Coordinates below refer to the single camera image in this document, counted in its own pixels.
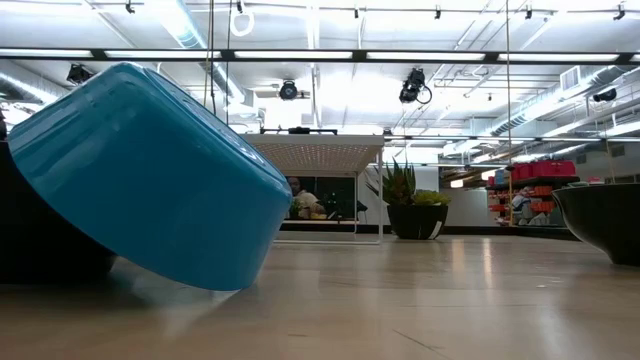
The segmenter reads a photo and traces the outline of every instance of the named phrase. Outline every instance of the ventilation duct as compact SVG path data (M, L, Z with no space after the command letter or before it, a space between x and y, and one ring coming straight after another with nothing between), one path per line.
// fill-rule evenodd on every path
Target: ventilation duct
M189 9L182 0L154 0L150 5L154 6L154 13L162 26L185 49L207 49L206 37L198 32L198 26L194 22ZM205 63L199 64L205 72L209 72ZM245 100L245 90L238 85L237 80L227 74L220 63L211 63L213 71L209 72L211 81L223 93L228 89L230 102L242 103Z
M0 60L0 99L47 105L69 91L9 60Z
M512 112L511 122L509 114L505 114L494 122L488 130L479 134L480 136L500 136L522 124L540 118L552 111L560 109L565 102L573 97L584 95L585 93L600 92L621 76L637 69L635 66L576 66L561 75L562 79L539 95L520 104ZM456 144L445 146L445 155L466 152L469 149L481 144L479 140L467 140Z

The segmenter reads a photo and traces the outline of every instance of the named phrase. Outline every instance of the white wall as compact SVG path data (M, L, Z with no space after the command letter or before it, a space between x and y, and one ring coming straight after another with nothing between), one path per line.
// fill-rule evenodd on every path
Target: white wall
M433 190L438 191L440 187L438 168L435 167L415 167L416 171L416 188L420 190ZM367 178L369 181L377 181L377 174L373 167L367 167L365 172L358 177L358 200L367 206L366 220L360 213L360 221L363 224L378 224L380 216L380 205L378 197L366 186ZM389 216L387 215L386 204L383 209L384 224L389 225Z
M498 226L495 213L489 212L486 190L442 189L451 197L448 226Z
M640 174L640 144L624 144L625 155L611 158L613 170L616 176ZM591 151L587 153L586 164L576 164L576 171L581 180L589 177L600 177L603 180L611 177L609 159L603 151Z

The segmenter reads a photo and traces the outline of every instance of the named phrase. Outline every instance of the blue plastic bin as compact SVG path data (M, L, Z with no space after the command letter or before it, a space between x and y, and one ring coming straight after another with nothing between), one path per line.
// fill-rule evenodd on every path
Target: blue plastic bin
M253 283L291 203L268 160L135 64L109 68L14 127L9 147L29 184L82 232L207 289Z

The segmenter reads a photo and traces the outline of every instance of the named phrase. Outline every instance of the ceiling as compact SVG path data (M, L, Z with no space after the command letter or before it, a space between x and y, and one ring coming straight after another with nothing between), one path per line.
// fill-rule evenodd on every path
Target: ceiling
M101 47L144 49L177 48L165 29L153 1L47 0L0 1L0 47ZM509 1L509 49L511 51L636 52L640 51L640 1L622 2L626 16L619 21L621 1L607 0L513 0ZM525 19L527 4L532 17ZM209 33L209 1L186 1L201 34ZM412 49L412 50L507 50L504 0L409 1L409 0L258 0L244 1L253 14L253 29L245 36L229 30L229 1L215 1L214 47L217 49ZM358 18L354 16L357 6ZM441 9L439 20L435 9ZM231 2L232 14L237 12ZM234 20L237 29L247 27L247 16ZM15 60L34 75L71 89L66 81L67 61ZM108 62L82 62L94 72ZM206 75L196 63L143 63L162 73L201 101L208 97ZM491 126L511 108L559 83L567 65L490 65L484 67L438 64L348 64L318 63L230 63L228 72L244 88L255 91L251 116L240 116L234 108L225 113L222 94L214 89L219 117L237 131L257 131L278 124L273 114L297 114L297 125L336 128L341 133L381 134L390 128L396 134L475 134ZM433 91L429 105L401 104L398 94L410 70L424 70ZM294 80L299 90L312 94L316 72L317 120L309 97L288 104L277 98L283 80ZM621 87L628 99L637 89L633 82ZM549 129L586 116L584 98L564 106L532 126L518 129L519 136L541 136ZM594 111L612 104L595 104ZM296 120L287 124L296 125ZM432 146L434 143L412 144ZM486 151L483 146L476 151Z

